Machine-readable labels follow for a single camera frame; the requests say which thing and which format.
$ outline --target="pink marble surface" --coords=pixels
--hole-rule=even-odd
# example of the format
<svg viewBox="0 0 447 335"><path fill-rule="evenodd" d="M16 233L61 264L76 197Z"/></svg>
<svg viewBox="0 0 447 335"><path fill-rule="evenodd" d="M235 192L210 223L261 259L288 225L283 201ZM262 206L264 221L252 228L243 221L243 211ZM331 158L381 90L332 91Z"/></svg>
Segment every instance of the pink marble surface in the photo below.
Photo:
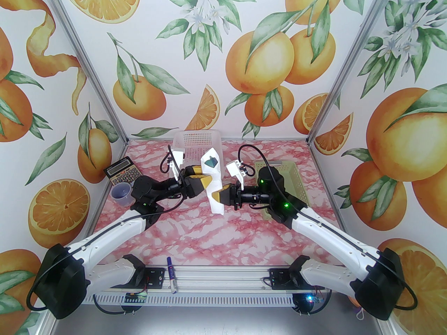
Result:
<svg viewBox="0 0 447 335"><path fill-rule="evenodd" d="M237 158L242 141L222 141L225 163ZM254 142L269 160L291 160L297 164L305 184L310 206L322 217L337 224L323 184L304 141ZM166 155L166 141L131 141L127 155L143 174L163 180L159 171ZM244 149L243 161L253 164L260 157L255 150ZM223 184L234 182L228 172ZM248 178L249 185L255 180ZM162 201L172 207L178 200ZM107 199L96 230L103 228L126 211ZM310 239L275 221L262 219L260 211L248 206L234 211L225 206L225 214L212 214L206 193L186 200L178 209L161 215L155 225L110 253L103 263L114 262L133 254L147 265L164 265L171 256L175 265L289 265L301 254L321 262L338 263L335 258Z"/></svg>

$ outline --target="white plastic basket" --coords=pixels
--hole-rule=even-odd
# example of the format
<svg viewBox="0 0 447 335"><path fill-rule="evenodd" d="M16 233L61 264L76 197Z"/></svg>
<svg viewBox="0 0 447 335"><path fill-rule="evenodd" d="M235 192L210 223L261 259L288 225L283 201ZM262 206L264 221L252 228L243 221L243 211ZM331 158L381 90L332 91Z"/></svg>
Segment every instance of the white plastic basket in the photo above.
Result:
<svg viewBox="0 0 447 335"><path fill-rule="evenodd" d="M179 131L174 134L173 148L185 149L185 162L182 167L200 165L200 158L211 148L220 158L220 172L225 173L225 160L222 155L222 140L218 131Z"/></svg>

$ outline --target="calculator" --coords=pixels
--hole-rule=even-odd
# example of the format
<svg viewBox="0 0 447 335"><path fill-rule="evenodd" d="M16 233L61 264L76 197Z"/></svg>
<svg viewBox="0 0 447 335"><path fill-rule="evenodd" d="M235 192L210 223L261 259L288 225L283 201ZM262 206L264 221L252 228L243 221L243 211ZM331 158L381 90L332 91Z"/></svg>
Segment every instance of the calculator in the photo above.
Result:
<svg viewBox="0 0 447 335"><path fill-rule="evenodd" d="M116 185L120 182L128 182L133 185L133 182L142 175L141 171L137 169L131 158L128 156L118 160L109 167L106 167L104 172L112 185Z"/></svg>

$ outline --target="metal floor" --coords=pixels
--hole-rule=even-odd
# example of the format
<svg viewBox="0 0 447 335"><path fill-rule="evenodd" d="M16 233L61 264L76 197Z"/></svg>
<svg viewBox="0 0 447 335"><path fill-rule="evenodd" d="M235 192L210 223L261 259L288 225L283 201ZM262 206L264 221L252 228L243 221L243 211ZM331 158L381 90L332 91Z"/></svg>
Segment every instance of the metal floor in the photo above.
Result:
<svg viewBox="0 0 447 335"><path fill-rule="evenodd" d="M307 316L291 308L187 308L145 306L135 315L106 315L83 305L57 322L53 335L378 335L377 323L356 310L345 295Z"/></svg>

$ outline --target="marker pen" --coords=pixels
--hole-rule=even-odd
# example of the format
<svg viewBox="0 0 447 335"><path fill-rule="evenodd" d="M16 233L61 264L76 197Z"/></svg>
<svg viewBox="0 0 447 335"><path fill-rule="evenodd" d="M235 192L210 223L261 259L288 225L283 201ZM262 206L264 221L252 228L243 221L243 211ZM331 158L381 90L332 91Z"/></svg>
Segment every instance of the marker pen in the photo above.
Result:
<svg viewBox="0 0 447 335"><path fill-rule="evenodd" d="M169 284L171 284L171 293L175 294L177 292L177 280L175 279L174 267L172 266L171 257L168 257L168 273Z"/></svg>

